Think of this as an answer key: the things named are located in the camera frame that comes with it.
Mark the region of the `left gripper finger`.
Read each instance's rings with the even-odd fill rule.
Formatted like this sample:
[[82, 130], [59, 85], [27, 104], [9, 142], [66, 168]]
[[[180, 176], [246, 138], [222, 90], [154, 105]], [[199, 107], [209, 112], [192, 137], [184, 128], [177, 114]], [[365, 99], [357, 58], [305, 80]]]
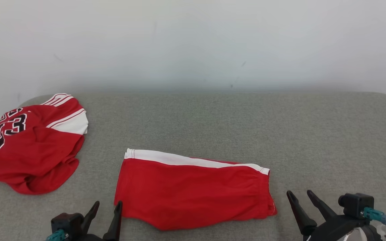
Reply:
[[83, 220], [83, 223], [82, 223], [82, 232], [83, 232], [83, 234], [87, 234], [88, 233], [88, 230], [90, 228], [91, 222], [95, 218], [95, 216], [96, 216], [96, 214], [98, 212], [99, 205], [100, 205], [100, 202], [96, 201], [93, 204], [93, 206], [91, 207], [91, 209], [89, 210], [89, 212], [87, 212], [87, 214], [84, 216], [84, 220]]
[[119, 201], [114, 209], [114, 216], [108, 231], [103, 235], [104, 241], [120, 241], [120, 229], [123, 203]]

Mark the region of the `red Bulls 23 jersey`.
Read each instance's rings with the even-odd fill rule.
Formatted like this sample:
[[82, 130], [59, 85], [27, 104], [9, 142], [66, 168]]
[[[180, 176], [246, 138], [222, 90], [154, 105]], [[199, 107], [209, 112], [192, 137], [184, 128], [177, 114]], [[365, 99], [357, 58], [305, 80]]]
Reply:
[[26, 195], [58, 189], [76, 171], [86, 110], [72, 95], [6, 112], [0, 118], [0, 182]]

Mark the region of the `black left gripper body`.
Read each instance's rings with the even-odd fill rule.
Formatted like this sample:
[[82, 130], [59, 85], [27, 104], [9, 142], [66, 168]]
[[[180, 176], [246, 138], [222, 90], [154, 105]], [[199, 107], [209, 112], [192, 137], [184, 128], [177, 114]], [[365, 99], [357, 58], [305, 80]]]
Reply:
[[79, 237], [79, 241], [105, 241], [101, 237], [96, 236], [95, 234], [83, 234]]

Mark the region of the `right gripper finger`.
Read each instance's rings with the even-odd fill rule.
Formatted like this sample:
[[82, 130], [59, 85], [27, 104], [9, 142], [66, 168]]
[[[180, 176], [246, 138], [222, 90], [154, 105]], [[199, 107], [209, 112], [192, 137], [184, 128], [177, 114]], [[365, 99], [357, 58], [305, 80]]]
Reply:
[[303, 236], [310, 236], [316, 229], [317, 223], [313, 219], [309, 218], [304, 209], [300, 206], [297, 197], [293, 194], [292, 191], [288, 190], [286, 195], [291, 205], [291, 209], [300, 233]]
[[325, 221], [337, 216], [337, 214], [324, 201], [318, 198], [312, 190], [307, 190], [307, 195], [312, 204], [320, 211]]

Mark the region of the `red shorts with white stripe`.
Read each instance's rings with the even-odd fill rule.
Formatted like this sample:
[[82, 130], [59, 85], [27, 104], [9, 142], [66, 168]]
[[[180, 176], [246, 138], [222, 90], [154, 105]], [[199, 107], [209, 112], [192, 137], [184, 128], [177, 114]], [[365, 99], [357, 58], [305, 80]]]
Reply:
[[127, 149], [114, 203], [122, 216], [162, 230], [196, 229], [277, 214], [268, 168]]

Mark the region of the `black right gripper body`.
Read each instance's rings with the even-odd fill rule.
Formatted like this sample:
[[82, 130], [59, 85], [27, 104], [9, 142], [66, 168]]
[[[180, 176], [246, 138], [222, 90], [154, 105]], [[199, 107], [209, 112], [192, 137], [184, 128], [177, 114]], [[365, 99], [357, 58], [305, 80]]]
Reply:
[[338, 241], [355, 228], [370, 224], [369, 219], [357, 219], [346, 215], [336, 215], [317, 226], [304, 241]]

